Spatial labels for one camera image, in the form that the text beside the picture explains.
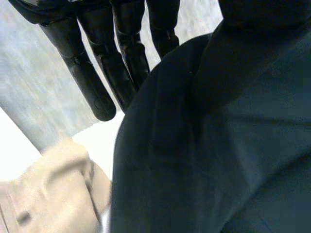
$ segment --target gloved hand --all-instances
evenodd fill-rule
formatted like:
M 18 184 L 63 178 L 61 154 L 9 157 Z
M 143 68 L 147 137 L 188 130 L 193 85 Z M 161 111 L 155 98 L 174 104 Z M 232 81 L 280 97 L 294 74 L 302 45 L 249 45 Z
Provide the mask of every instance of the gloved hand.
M 29 22 L 39 24 L 58 49 L 95 117 L 107 121 L 115 116 L 116 107 L 86 53 L 79 20 L 113 94 L 126 112 L 150 72 L 139 35 L 144 0 L 9 1 Z M 162 58 L 179 45 L 174 35 L 179 0 L 147 3 L 153 42 Z M 113 15 L 122 55 L 114 41 Z

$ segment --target beige fabric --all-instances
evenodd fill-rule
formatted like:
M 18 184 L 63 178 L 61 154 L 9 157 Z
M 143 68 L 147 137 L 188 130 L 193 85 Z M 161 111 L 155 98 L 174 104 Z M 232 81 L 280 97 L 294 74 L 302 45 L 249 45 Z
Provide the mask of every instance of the beige fabric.
M 110 186 L 85 148 L 65 140 L 19 179 L 0 184 L 0 233 L 98 232 Z

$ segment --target floor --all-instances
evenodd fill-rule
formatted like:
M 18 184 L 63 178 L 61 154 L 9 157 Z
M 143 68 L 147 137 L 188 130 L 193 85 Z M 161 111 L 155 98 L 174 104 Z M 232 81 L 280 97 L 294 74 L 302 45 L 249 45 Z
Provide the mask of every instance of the floor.
M 181 0 L 176 34 L 184 43 L 213 31 L 221 20 L 217 0 Z M 57 50 L 37 25 L 4 0 L 0 1 L 0 35 L 0 106 L 39 151 L 98 123 Z M 153 68 L 159 57 L 151 41 L 147 10 L 141 38 Z

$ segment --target dark jacket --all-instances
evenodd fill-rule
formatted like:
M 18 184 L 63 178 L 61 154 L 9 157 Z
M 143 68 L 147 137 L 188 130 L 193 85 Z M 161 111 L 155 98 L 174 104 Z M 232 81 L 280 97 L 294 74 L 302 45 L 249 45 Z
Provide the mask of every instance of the dark jacket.
M 112 232 L 310 230 L 311 3 L 300 2 L 303 20 L 270 28 L 224 14 L 154 68 L 118 133 Z

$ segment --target black fabric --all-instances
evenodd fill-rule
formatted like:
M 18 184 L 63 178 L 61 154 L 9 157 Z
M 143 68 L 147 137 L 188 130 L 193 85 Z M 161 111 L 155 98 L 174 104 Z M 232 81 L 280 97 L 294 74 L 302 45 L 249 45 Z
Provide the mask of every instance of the black fabric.
M 218 55 L 226 61 L 232 52 L 229 44 L 216 43 L 217 33 L 230 36 L 230 27 L 223 22 L 213 35 L 192 39 L 165 56 L 128 109 L 115 146 L 111 232 L 310 228 L 310 27 L 287 27 L 288 34 L 277 37 L 280 46 L 267 36 L 281 31 L 257 34 L 267 39 L 261 38 L 263 53 L 256 42 L 250 43 L 254 50 L 247 49 L 244 43 L 252 37 L 239 41 L 235 34 L 232 49 L 246 69 L 207 64 L 228 76 L 213 77 L 207 69 L 199 78 L 215 92 L 217 86 L 209 82 L 215 78 L 241 91 L 213 111 L 200 112 L 202 102 L 211 101 L 209 93 L 201 92 L 196 102 L 189 89 L 204 58 Z M 208 54 L 212 40 L 216 47 Z M 254 70 L 247 69 L 248 60 Z M 239 74 L 252 82 L 233 82 Z
M 109 4 L 109 0 L 9 0 L 14 8 L 29 22 L 33 24 L 47 24 L 61 20 L 80 11 L 98 9 Z

